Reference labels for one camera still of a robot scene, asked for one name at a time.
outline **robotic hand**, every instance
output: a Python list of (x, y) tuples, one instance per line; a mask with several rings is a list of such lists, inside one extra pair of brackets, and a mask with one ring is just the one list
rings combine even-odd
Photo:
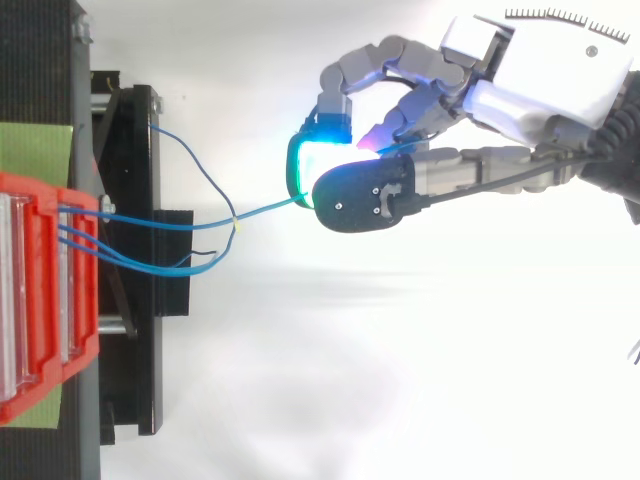
[[(439, 50), (392, 36), (328, 66), (317, 106), (289, 144), (290, 194), (326, 171), (298, 203), (332, 230), (365, 232), (436, 203), (539, 193), (579, 176), (623, 196), (640, 223), (640, 75), (629, 72), (629, 37), (557, 10), (506, 18), (510, 25), (456, 18)], [(359, 141), (365, 161), (323, 150), (355, 149), (348, 95), (380, 81), (412, 90)], [(522, 146), (429, 150), (464, 118)]]

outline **white background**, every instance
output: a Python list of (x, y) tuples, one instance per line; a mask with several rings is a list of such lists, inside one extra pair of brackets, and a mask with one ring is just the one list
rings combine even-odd
[[(640, 50), (633, 3), (597, 4), (553, 6), (630, 29)], [(93, 68), (154, 86), (161, 125), (239, 211), (286, 198), (286, 146), (326, 65), (389, 34), (438, 46), (455, 15), (504, 6), (83, 5)], [(356, 133), (403, 93), (356, 96)], [(468, 125), (440, 140), (504, 144)], [(195, 209), (199, 222), (228, 216), (170, 139), (161, 173), (164, 208)], [(195, 247), (222, 248), (227, 234), (197, 233)], [(638, 478), (640, 367), (626, 355), (640, 338), (639, 282), (640, 230), (622, 200), (577, 180), (438, 205), (374, 234), (332, 233), (293, 206), (248, 220), (228, 259), (193, 279), (191, 316), (164, 321), (163, 428), (153, 438), (118, 429), (103, 477)]]

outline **red storage bin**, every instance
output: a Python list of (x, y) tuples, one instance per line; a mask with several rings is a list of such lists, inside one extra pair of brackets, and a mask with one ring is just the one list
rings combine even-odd
[[(98, 353), (97, 259), (67, 250), (72, 275), (60, 277), (59, 204), (98, 208), (86, 194), (0, 173), (0, 425), (36, 405)], [(74, 216), (72, 224), (97, 235), (95, 218)], [(73, 307), (65, 317), (73, 323), (66, 337), (60, 323), (65, 286)]]

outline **transparent plastic cover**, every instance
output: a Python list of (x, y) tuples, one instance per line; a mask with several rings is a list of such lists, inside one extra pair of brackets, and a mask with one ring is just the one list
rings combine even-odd
[(11, 197), (0, 193), (0, 402), (17, 393)]

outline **black panel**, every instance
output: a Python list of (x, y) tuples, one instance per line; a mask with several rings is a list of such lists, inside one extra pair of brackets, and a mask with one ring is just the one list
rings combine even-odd
[(91, 92), (111, 93), (120, 88), (120, 72), (93, 71), (91, 72)]
[[(74, 107), (90, 102), (82, 87), (89, 48), (72, 40), (71, 27), (81, 11), (70, 0), (0, 0), (0, 121), (82, 130), (86, 119)], [(80, 165), (91, 161), (90, 145), (90, 130), (74, 134), (72, 171), (93, 169)], [(87, 180), (72, 179), (72, 186), (91, 192)], [(98, 405), (96, 360), (63, 385), (57, 430), (0, 429), (0, 479), (98, 480)]]
[(71, 125), (69, 0), (0, 0), (0, 121)]
[[(193, 211), (159, 210), (156, 219), (163, 223), (193, 225)], [(175, 265), (191, 252), (193, 232), (156, 230), (158, 259), (160, 265)], [(191, 266), (189, 259), (181, 266)], [(176, 317), (189, 315), (188, 278), (158, 278), (156, 295), (156, 315)]]

